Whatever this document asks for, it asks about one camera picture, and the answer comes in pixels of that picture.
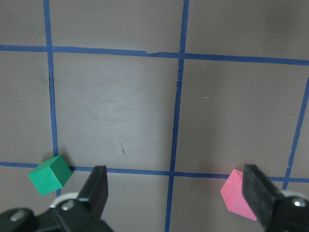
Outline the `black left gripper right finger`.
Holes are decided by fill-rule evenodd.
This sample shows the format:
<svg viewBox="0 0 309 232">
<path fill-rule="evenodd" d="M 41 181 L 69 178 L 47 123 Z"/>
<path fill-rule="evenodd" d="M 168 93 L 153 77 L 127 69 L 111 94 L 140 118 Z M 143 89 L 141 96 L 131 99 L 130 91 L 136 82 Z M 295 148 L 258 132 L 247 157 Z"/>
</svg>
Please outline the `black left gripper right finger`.
<svg viewBox="0 0 309 232">
<path fill-rule="evenodd" d="M 262 227 L 269 227 L 285 196 L 269 178 L 253 164 L 243 169 L 242 195 Z"/>
</svg>

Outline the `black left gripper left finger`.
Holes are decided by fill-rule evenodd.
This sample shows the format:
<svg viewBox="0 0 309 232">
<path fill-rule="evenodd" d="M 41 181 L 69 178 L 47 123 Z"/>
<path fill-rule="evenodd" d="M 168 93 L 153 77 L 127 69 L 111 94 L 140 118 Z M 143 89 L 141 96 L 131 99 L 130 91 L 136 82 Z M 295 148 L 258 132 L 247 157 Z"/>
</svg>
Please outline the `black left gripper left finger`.
<svg viewBox="0 0 309 232">
<path fill-rule="evenodd" d="M 82 202 L 92 216 L 100 219 L 108 198 L 106 166 L 95 166 L 80 190 L 77 200 Z"/>
</svg>

